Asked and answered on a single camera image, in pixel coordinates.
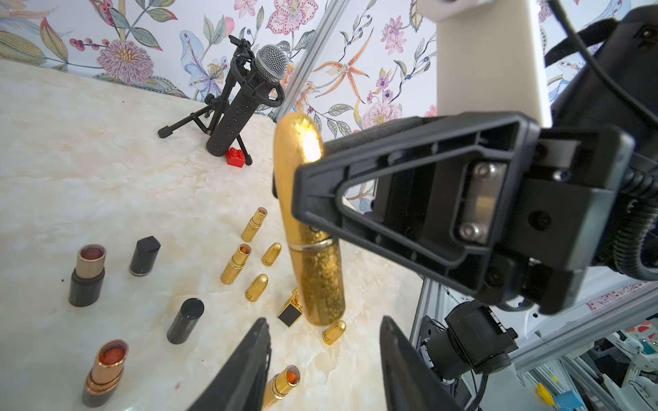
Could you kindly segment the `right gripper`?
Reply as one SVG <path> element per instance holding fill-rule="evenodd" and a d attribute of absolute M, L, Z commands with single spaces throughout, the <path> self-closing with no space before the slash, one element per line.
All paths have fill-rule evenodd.
<path fill-rule="evenodd" d="M 574 302 L 634 142 L 518 112 L 394 120 L 327 142 L 295 174 L 301 222 L 428 277 L 462 277 L 488 305 Z M 459 237 L 460 220 L 477 238 Z"/>

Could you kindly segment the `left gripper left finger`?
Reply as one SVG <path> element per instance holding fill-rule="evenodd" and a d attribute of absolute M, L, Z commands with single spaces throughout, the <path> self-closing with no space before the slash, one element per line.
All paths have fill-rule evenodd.
<path fill-rule="evenodd" d="M 271 354 L 269 326 L 259 318 L 188 410 L 262 410 Z"/>

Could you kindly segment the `square gold black lipstick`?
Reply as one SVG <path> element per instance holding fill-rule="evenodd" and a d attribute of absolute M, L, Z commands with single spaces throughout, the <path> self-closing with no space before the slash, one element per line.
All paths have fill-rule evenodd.
<path fill-rule="evenodd" d="M 303 316 L 303 304 L 298 289 L 294 289 L 286 301 L 277 319 L 287 328 L 291 328 Z"/>

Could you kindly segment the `gold lipstick cap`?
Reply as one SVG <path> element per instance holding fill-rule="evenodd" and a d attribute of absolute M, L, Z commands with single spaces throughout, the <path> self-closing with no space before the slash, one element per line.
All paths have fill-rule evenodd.
<path fill-rule="evenodd" d="M 261 263 L 262 265 L 265 265 L 266 267 L 272 266 L 277 258 L 279 258 L 279 255 L 282 251 L 282 244 L 279 242 L 273 243 L 267 251 L 265 251 L 264 255 L 261 257 Z"/>
<path fill-rule="evenodd" d="M 344 335 L 345 331 L 346 323 L 344 320 L 339 320 L 322 332 L 322 340 L 326 345 L 333 345 Z"/>
<path fill-rule="evenodd" d="M 245 290 L 245 298 L 250 302 L 256 302 L 262 296 L 268 286 L 268 275 L 258 275 Z"/>

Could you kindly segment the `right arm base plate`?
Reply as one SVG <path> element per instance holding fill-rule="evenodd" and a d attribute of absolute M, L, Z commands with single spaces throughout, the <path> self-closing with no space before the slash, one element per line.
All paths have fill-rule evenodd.
<path fill-rule="evenodd" d="M 517 332 L 504 327 L 489 307 L 467 301 L 442 322 L 424 315 L 416 350 L 444 382 L 460 379 L 465 373 L 479 374 L 479 385 L 466 409 L 480 410 L 489 376 L 512 364 L 510 354 L 517 350 L 516 339 Z"/>

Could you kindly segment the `black lipstick cap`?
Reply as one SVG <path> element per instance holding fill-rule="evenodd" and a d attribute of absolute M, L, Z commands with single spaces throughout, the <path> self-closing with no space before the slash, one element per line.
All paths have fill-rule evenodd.
<path fill-rule="evenodd" d="M 167 340 L 176 345 L 185 343 L 195 329 L 204 310 L 204 303 L 198 298 L 190 298 L 184 301 L 166 334 Z"/>
<path fill-rule="evenodd" d="M 160 248 L 161 244 L 154 236 L 140 239 L 135 245 L 129 267 L 130 273 L 137 277 L 149 274 L 154 268 Z"/>

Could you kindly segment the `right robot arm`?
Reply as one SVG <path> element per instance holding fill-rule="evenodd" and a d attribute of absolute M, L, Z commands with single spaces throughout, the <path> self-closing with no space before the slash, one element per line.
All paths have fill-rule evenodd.
<path fill-rule="evenodd" d="M 548 101 L 537 1 L 423 1 L 437 115 L 323 142 L 292 113 L 274 138 L 284 227 L 308 320 L 342 317 L 339 241 L 488 306 L 570 306 L 598 253 L 644 281 L 657 206 L 657 8 L 604 22 Z M 648 221 L 640 222 L 641 212 Z"/>

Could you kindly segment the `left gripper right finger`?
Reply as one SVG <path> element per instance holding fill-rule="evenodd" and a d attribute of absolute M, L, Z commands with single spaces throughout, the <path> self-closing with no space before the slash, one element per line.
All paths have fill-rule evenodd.
<path fill-rule="evenodd" d="M 388 411 L 462 410 L 389 316 L 380 324 L 380 359 Z"/>

